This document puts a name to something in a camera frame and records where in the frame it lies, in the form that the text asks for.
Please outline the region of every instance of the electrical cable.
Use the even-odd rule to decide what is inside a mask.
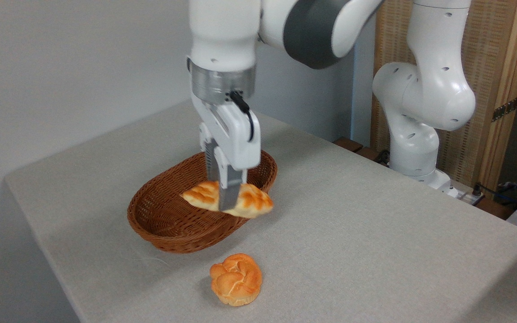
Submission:
[[[486,186],[480,184],[480,182],[476,183],[476,186],[480,186],[481,188],[483,188],[484,190],[494,194],[495,196],[498,196],[499,198],[503,199],[503,200],[508,200],[508,201],[511,201],[511,202],[514,202],[517,204],[517,199],[515,198],[511,198],[509,196],[504,196],[498,192],[495,192],[494,190],[491,190],[490,188],[487,188]]]

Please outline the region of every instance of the wooden block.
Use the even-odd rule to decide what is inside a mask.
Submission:
[[[476,207],[482,211],[486,211],[496,217],[499,217],[500,219],[508,219],[513,213],[513,209],[496,203],[489,198],[482,198],[482,200],[476,204]]]
[[[364,158],[368,158],[373,161],[376,161],[376,158],[379,155],[374,149],[369,149],[368,147],[363,147],[356,153],[359,154],[360,156],[363,156]]]
[[[352,151],[353,153],[356,153],[363,147],[363,145],[357,143],[356,141],[352,141],[345,137],[340,137],[339,139],[336,139],[333,144],[343,147],[344,149],[347,149],[349,151]]]

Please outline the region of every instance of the bread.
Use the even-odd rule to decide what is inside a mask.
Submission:
[[[181,194],[189,204],[201,209],[219,210],[219,184],[218,182],[202,182],[199,185]],[[225,213],[243,218],[256,218],[259,215],[269,213],[274,204],[267,193],[259,190],[252,184],[242,184],[238,192],[237,204],[234,209]]]
[[[214,264],[209,270],[211,289],[221,302],[231,306],[246,305],[254,301],[263,284],[263,274],[249,255],[236,253],[224,262]]]

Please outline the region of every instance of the brown wicker basket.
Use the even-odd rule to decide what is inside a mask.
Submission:
[[[247,182],[268,192],[275,181],[275,160],[265,151],[248,171]],[[228,237],[248,219],[191,206],[180,194],[207,180],[205,154],[197,153],[152,178],[135,193],[127,209],[131,227],[158,249],[189,253]]]

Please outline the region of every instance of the table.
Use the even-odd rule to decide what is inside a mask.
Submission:
[[[517,322],[517,227],[259,119],[279,166],[273,212],[188,255],[152,247],[126,216],[146,181],[199,151],[189,102],[6,176],[82,322]],[[237,252],[264,283],[234,308],[209,268]]]

